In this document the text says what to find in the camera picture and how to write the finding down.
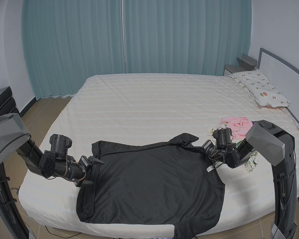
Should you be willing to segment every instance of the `bed headboard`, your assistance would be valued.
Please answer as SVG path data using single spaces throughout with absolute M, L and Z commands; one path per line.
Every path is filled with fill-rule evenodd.
M 291 102 L 287 109 L 299 123 L 299 69 L 264 48 L 257 68 Z

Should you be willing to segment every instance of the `bed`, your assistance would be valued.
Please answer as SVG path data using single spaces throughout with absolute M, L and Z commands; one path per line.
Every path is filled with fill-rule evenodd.
M 299 155 L 299 112 L 295 107 L 299 103 L 299 71 L 262 48 L 258 67 L 291 101 L 288 109 L 259 106 L 229 76 L 98 75 L 88 78 L 70 100 L 40 149 L 50 149 L 49 138 L 55 133 L 73 140 L 68 154 L 76 159 L 89 156 L 91 144 L 98 140 L 147 145 L 186 132 L 198 136 L 193 145 L 201 146 L 210 138 L 209 129 L 215 128 L 221 118 L 242 116 L 252 121 L 271 121 L 291 133 Z M 261 155 L 258 157 L 259 164 L 250 173 L 244 166 L 231 169 L 223 165 L 217 169 L 226 184 L 225 199 L 218 224 L 205 234 L 235 228 L 274 211 L 271 165 Z M 46 226 L 114 238 L 173 237 L 173 225 L 80 222 L 76 214 L 78 191 L 71 182 L 61 178 L 46 180 L 28 171 L 19 200 L 30 217 Z

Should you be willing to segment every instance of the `pink fabric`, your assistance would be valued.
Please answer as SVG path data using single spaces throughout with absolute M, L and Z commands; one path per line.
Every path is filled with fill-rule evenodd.
M 245 134 L 252 127 L 252 122 L 245 117 L 224 117 L 217 128 L 225 124 L 227 128 L 231 128 L 233 140 L 242 140 Z

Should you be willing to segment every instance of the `white patterned pillow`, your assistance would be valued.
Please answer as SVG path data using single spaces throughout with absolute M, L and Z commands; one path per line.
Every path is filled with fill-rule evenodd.
M 290 102 L 270 83 L 260 70 L 236 72 L 231 75 L 262 106 L 289 106 Z

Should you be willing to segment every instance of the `teal curtain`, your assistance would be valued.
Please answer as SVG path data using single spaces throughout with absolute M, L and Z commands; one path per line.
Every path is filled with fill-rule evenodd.
M 37 99 L 125 73 L 121 0 L 24 0 L 24 57 Z
M 223 75 L 248 54 L 251 0 L 123 0 L 127 73 Z

